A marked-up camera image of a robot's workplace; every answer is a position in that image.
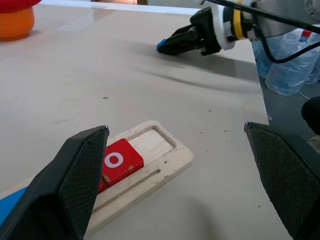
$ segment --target rectangular slot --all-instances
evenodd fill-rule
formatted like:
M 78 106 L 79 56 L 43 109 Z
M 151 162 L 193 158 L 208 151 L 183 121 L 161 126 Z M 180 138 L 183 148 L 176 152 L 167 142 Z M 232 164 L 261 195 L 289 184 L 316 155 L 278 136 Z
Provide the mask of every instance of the rectangular slot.
M 174 148 L 154 128 L 131 139 L 129 143 L 141 155 L 144 165 L 153 162 Z

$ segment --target red label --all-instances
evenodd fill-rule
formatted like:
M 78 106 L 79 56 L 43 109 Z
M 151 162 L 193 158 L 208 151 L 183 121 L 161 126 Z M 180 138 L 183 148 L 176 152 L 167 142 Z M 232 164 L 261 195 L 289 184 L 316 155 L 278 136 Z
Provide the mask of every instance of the red label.
M 105 149 L 102 176 L 108 187 L 144 166 L 144 160 L 126 139 L 120 139 Z

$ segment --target white table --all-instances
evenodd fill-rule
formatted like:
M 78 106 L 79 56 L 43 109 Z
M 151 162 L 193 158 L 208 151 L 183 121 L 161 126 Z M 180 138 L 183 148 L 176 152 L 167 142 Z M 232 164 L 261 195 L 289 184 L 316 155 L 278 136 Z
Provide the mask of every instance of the white table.
M 82 130 L 107 124 L 114 136 L 156 120 L 191 149 L 192 166 L 90 239 L 291 239 L 243 131 L 268 123 L 249 41 L 165 56 L 156 44 L 194 9 L 43 3 L 30 37 L 0 43 L 0 191 Z

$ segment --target wooden tray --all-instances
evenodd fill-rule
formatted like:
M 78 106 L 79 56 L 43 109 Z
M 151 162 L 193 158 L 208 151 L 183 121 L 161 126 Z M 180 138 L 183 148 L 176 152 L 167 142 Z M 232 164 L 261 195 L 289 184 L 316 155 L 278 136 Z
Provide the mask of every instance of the wooden tray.
M 146 121 L 107 141 L 120 139 L 143 157 L 144 167 L 97 195 L 85 237 L 91 236 L 191 165 L 191 151 L 156 121 Z M 0 199 L 28 186 L 34 176 L 0 193 Z

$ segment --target gray floor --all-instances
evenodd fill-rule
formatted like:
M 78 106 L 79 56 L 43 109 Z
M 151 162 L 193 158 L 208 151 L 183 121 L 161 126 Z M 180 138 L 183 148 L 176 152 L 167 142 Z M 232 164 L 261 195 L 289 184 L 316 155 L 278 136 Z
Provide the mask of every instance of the gray floor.
M 271 126 L 288 134 L 299 135 L 305 141 L 315 136 L 301 116 L 301 108 L 308 101 L 306 98 L 300 94 L 283 96 L 274 93 L 267 89 L 265 79 L 262 77 L 260 77 L 260 83 Z M 300 92 L 309 98 L 320 96 L 320 83 L 305 84 Z

